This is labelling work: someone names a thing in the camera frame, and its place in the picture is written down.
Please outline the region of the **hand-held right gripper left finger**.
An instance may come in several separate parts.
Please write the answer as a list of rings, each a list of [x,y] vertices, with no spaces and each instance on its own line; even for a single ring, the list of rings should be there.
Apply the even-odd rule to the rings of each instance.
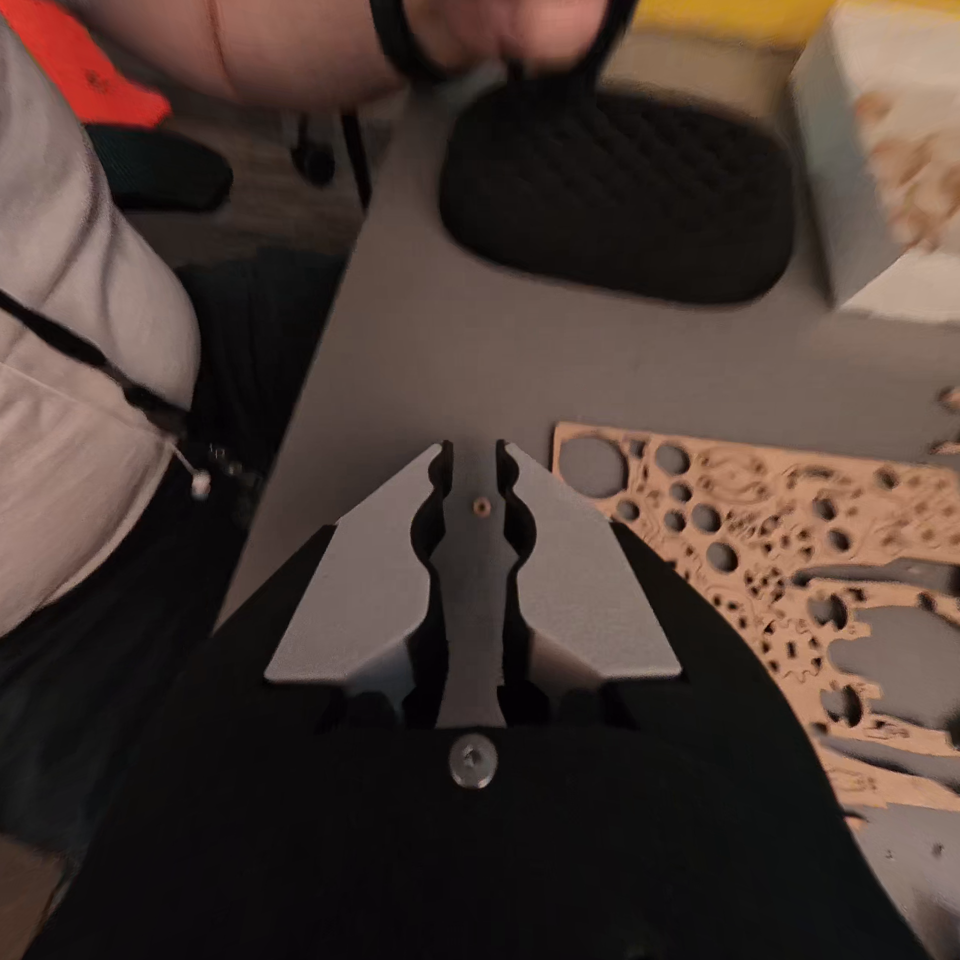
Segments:
[[[445,534],[451,442],[436,442],[336,522],[267,665],[270,684],[414,690],[431,654],[430,558]]]

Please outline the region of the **yellow plastic bin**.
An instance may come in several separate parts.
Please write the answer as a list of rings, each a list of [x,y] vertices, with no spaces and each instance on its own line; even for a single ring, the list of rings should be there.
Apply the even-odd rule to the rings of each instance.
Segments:
[[[641,1],[635,30],[689,34],[771,49],[809,41],[833,1]]]

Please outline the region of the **white printed box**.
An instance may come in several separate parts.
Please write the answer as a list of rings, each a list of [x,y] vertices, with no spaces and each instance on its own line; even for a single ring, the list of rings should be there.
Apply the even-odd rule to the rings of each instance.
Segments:
[[[958,8],[836,2],[789,87],[834,307],[957,324]]]

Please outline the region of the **person's left hand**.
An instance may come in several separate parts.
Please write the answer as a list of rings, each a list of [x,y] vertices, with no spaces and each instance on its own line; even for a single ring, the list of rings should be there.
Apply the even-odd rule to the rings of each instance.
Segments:
[[[565,68],[585,54],[606,17],[605,1],[404,1],[414,38],[454,73],[493,63],[534,71]]]

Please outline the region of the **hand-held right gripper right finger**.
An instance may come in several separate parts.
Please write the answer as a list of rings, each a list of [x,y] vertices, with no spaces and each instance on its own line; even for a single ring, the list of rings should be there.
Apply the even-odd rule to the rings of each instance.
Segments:
[[[596,690],[682,667],[612,523],[515,443],[496,444],[504,536],[516,555],[503,623],[505,686]]]

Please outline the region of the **dark chair seat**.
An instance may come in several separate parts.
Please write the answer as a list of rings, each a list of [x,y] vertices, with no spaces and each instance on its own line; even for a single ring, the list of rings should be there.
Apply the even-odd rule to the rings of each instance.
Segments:
[[[84,130],[119,210],[211,213],[230,198],[230,163],[198,141],[156,128],[88,124]]]

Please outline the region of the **orange cloth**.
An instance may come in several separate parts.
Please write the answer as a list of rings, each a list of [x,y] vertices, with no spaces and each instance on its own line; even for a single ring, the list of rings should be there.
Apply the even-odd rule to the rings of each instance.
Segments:
[[[162,93],[127,79],[71,13],[52,1],[3,1],[6,22],[85,125],[158,128]]]

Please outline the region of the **person's white shirt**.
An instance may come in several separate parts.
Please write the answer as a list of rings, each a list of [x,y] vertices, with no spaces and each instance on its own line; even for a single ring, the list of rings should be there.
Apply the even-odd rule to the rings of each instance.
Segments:
[[[190,407],[200,339],[186,290],[116,208],[89,138],[5,20],[1,286]],[[111,378],[2,311],[2,635],[106,561],[172,457],[171,439]]]

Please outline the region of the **plywood sheet with round holes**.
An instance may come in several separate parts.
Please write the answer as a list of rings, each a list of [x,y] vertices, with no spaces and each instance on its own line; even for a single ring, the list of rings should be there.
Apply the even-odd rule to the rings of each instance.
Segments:
[[[845,807],[957,813],[958,793],[840,748],[899,761],[958,758],[951,735],[880,712],[882,687],[835,665],[834,642],[865,639],[860,615],[914,609],[958,627],[958,598],[918,582],[958,569],[958,476],[944,466],[559,421],[565,447],[600,441],[623,457],[622,489],[589,500],[626,525],[726,619],[759,659]]]

